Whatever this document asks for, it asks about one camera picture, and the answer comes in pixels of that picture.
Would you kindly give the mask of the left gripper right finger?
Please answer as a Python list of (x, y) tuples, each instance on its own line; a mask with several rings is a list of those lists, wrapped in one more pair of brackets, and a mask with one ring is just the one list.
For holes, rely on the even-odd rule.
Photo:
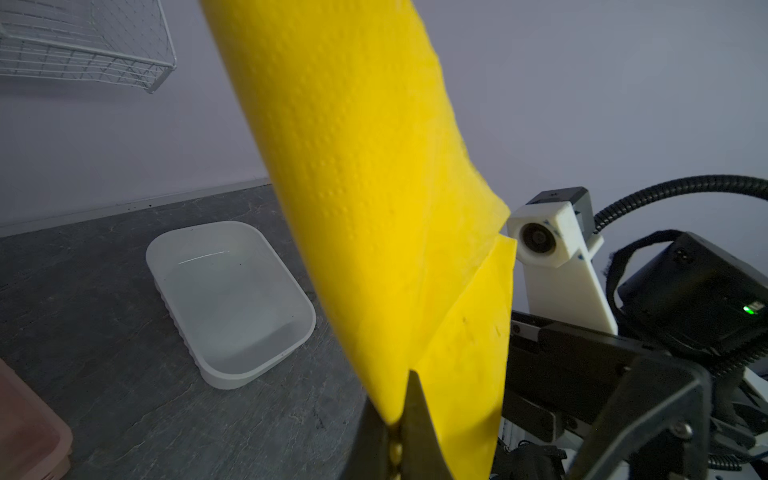
[(413, 370), (408, 376), (400, 440), (403, 448), (399, 467), (402, 479), (452, 479), (432, 424), (420, 378)]

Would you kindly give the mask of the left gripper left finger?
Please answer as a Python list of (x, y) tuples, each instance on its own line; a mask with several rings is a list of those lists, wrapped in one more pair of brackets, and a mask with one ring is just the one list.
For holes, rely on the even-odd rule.
[(391, 475), (389, 428), (367, 399), (342, 480), (387, 480)]

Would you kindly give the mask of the yellow paper napkin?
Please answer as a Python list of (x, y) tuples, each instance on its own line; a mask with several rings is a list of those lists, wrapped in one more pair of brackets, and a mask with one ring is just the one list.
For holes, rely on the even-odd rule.
[(409, 1), (206, 1), (318, 299), (377, 412), (420, 377), (456, 479), (491, 471), (516, 243)]

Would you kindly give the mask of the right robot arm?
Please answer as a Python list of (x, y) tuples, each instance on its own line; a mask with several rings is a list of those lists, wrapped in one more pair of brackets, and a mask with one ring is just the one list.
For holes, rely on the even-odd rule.
[(663, 182), (594, 211), (587, 189), (516, 210), (526, 312), (511, 315), (495, 479), (763, 479), (767, 278), (701, 236), (660, 230), (593, 265), (602, 232), (696, 193), (765, 199), (763, 179)]

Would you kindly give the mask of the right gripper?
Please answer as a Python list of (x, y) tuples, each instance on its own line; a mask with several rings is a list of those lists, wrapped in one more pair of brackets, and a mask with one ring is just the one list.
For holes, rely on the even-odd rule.
[(568, 479), (608, 479), (623, 461), (631, 479), (704, 479), (711, 376), (659, 351), (514, 311), (502, 417), (544, 442), (586, 437)]

